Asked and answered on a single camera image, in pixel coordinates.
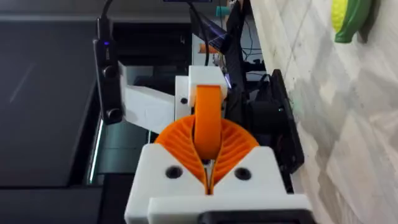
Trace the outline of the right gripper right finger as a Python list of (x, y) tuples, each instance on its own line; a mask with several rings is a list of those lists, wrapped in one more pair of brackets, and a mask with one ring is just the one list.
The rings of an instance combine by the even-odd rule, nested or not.
[(221, 149), (211, 175), (211, 194), (261, 195), (266, 190), (285, 193), (272, 149), (260, 146), (240, 125), (222, 119)]

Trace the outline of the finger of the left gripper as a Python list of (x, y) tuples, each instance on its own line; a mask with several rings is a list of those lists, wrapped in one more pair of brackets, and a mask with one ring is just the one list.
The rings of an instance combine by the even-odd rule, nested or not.
[(175, 77), (175, 119), (194, 115), (192, 137), (200, 159), (216, 159), (221, 149), (221, 105), (228, 82), (220, 67), (191, 65)]

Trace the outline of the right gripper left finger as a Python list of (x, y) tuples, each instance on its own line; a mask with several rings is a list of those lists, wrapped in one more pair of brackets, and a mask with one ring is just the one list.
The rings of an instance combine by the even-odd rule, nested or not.
[(197, 223), (208, 186), (193, 143), (194, 121), (193, 115), (176, 120), (142, 148), (126, 223)]

